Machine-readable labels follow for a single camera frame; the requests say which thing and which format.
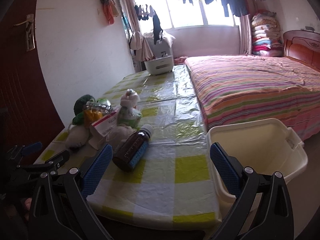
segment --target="metal screw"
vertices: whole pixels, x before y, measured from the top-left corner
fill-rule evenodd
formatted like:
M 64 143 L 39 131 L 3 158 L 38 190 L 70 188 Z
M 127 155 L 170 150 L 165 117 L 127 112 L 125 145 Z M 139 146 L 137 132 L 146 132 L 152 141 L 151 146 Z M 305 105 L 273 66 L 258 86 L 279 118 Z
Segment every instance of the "metal screw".
M 249 174 L 253 173 L 253 169 L 251 167 L 245 167 L 244 171 Z
M 78 172 L 78 169 L 77 168 L 71 168 L 69 172 L 70 172 L 70 174 L 76 174 Z
M 46 172 L 43 172 L 43 173 L 41 173 L 41 175 L 40 175 L 41 178 L 45 178 L 46 176 L 48 176 L 48 173 L 46 173 Z
M 275 175 L 276 175 L 278 178 L 282 178 L 282 173 L 279 172 L 279 171 L 276 171 Z

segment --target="blue gripper pad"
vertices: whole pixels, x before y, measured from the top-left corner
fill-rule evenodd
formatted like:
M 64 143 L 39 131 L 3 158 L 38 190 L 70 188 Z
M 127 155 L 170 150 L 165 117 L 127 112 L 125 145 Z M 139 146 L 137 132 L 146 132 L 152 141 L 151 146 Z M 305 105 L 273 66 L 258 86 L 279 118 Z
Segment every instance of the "blue gripper pad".
M 94 193 L 111 159 L 112 147 L 107 144 L 82 178 L 81 194 L 84 198 Z
M 33 143 L 33 144 L 30 144 L 28 146 L 25 146 L 22 151 L 21 151 L 21 155 L 22 156 L 27 156 L 31 153 L 35 153 L 35 152 L 38 152 L 40 151 L 42 148 L 42 143 L 41 142 L 36 142 L 36 143 Z
M 228 160 L 228 155 L 218 143 L 214 143 L 210 147 L 210 158 L 216 167 L 224 185 L 230 194 L 238 198 L 241 194 L 241 179 L 236 170 Z

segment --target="pink bedding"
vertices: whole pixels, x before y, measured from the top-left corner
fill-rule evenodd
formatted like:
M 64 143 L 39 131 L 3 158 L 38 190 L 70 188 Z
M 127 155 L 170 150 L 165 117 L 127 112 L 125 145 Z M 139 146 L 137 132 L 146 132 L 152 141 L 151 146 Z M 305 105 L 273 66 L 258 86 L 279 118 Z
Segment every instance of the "pink bedding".
M 288 58 L 190 57 L 207 129 L 277 118 L 302 140 L 320 131 L 320 73 Z

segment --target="window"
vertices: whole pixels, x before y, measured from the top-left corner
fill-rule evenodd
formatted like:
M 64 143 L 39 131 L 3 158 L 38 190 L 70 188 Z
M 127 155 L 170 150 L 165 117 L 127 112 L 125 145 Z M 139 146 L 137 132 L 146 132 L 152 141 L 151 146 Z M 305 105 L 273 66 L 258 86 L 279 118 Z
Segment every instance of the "window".
M 239 17 L 231 15 L 225 17 L 221 0 L 214 0 L 206 4 L 204 0 L 193 0 L 193 5 L 187 0 L 184 4 L 182 0 L 134 0 L 137 5 L 142 5 L 144 10 L 146 4 L 152 5 L 159 16 L 161 27 L 165 29 L 179 28 L 186 26 L 199 25 L 228 25 L 235 26 L 240 24 Z M 140 20 L 142 33 L 153 29 L 152 20 Z

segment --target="green plush toy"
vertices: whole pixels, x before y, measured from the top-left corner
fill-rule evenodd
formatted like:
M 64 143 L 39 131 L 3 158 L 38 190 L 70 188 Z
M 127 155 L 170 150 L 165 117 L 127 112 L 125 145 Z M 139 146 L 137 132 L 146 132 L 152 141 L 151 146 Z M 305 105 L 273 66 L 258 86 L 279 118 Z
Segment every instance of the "green plush toy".
M 82 125 L 82 124 L 84 124 L 83 106 L 88 101 L 95 102 L 96 100 L 91 95 L 84 95 L 84 96 L 80 97 L 76 101 L 75 106 L 73 107 L 73 111 L 75 112 L 75 116 L 76 116 L 76 117 L 74 117 L 72 119 L 72 124 L 73 125 Z
M 96 100 L 94 99 L 93 96 L 91 95 L 84 95 L 82 97 L 80 97 L 76 103 L 75 106 L 73 107 L 73 111 L 75 112 L 75 116 L 77 116 L 78 114 L 80 114 L 83 110 L 83 106 L 88 102 L 88 101 L 92 101 L 95 102 Z

